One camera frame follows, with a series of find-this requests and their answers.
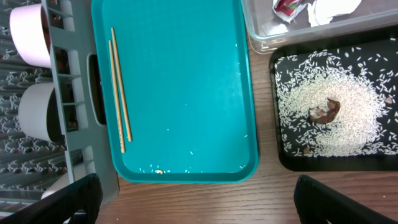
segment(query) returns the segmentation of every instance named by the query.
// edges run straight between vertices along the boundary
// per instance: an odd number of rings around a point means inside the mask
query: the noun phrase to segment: black object
[[[307,175],[298,178],[294,204],[302,224],[397,224]]]
[[[0,224],[61,224],[95,223],[103,198],[97,174],[64,187],[54,194],[0,220]]]
[[[357,58],[359,56],[362,57],[362,61],[368,62],[368,57],[370,53],[372,53],[373,60],[376,59],[376,52],[378,51],[382,55],[388,55],[386,57],[390,58],[390,61],[385,62],[383,56],[379,59],[383,62],[383,65],[388,65],[390,67],[394,67],[395,71],[398,70],[398,64],[395,60],[393,60],[393,56],[398,58],[398,38],[396,42],[390,42],[389,45],[379,45],[385,44],[382,41],[390,41],[391,37],[398,37],[398,26],[385,27],[382,29],[375,29],[366,32],[358,32],[355,34],[347,34],[341,35],[337,37],[329,37],[327,39],[314,40],[309,42],[303,42],[300,44],[287,45],[277,49],[271,56],[269,62],[269,70],[271,73],[271,81],[272,81],[272,96],[274,100],[274,110],[275,110],[275,128],[277,133],[277,146],[279,153],[280,162],[288,169],[293,171],[356,171],[356,170],[398,170],[398,156],[388,156],[384,154],[374,154],[368,156],[350,156],[350,157],[294,157],[291,153],[286,153],[283,148],[283,142],[281,139],[281,129],[279,123],[279,109],[277,102],[277,94],[276,94],[276,83],[275,83],[275,63],[278,62],[278,59],[281,57],[286,57],[288,55],[298,55],[297,62],[289,62],[291,63],[291,68],[287,68],[286,64],[278,65],[278,69],[291,69],[297,68],[297,63],[301,63],[300,55],[310,54],[314,51],[322,51],[323,49],[331,49],[330,52],[336,52],[337,48],[340,48],[340,57],[342,63],[345,67],[347,67],[347,60],[352,61],[353,72],[359,73],[357,63]],[[362,50],[356,50],[355,53],[351,52],[351,46],[361,46]],[[344,52],[348,52],[350,54],[349,58],[344,56]],[[377,78],[377,75],[380,74],[380,68],[377,67],[377,73],[374,72],[374,78]],[[393,104],[392,107],[397,107],[398,102]],[[392,117],[392,122],[389,126],[395,124],[394,117]],[[395,132],[396,127],[391,128],[391,131]],[[382,139],[385,143],[388,143],[388,139]]]

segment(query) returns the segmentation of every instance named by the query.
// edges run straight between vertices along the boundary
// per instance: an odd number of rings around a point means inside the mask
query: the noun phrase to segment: crumpled paper
[[[351,14],[362,0],[315,0],[308,4],[308,21],[311,27],[329,24],[335,16]]]

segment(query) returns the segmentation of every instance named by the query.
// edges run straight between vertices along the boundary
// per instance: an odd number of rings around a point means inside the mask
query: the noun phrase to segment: clear plastic container
[[[259,54],[287,44],[398,24],[398,0],[362,0],[353,13],[316,27],[310,27],[307,7],[289,24],[274,14],[273,0],[241,1],[251,47]]]

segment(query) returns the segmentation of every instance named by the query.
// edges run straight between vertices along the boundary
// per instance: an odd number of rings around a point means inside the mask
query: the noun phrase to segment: white bowl
[[[50,36],[43,32],[47,25],[41,4],[17,7],[11,11],[10,31],[19,55],[29,65],[51,68]]]
[[[30,137],[57,142],[61,139],[57,100],[53,83],[30,86],[18,109],[19,126]]]

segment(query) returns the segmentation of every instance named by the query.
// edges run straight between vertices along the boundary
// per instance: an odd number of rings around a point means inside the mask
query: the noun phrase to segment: teal tray
[[[258,150],[241,2],[93,0],[91,13],[117,172],[131,182],[250,177]],[[132,131],[129,142],[123,121],[124,154],[109,64],[112,27]]]

